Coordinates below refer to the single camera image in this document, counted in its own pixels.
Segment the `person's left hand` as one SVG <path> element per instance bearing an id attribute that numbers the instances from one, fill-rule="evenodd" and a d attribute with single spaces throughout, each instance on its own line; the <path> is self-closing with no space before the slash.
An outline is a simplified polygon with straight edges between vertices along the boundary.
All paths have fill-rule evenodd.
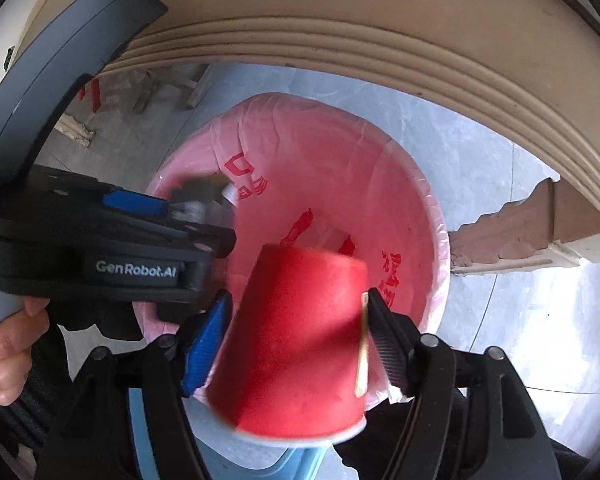
<path id="1" fill-rule="evenodd" d="M 23 309 L 0 323 L 0 406 L 22 393 L 32 368 L 32 346 L 47 332 L 50 300 L 23 297 Z"/>

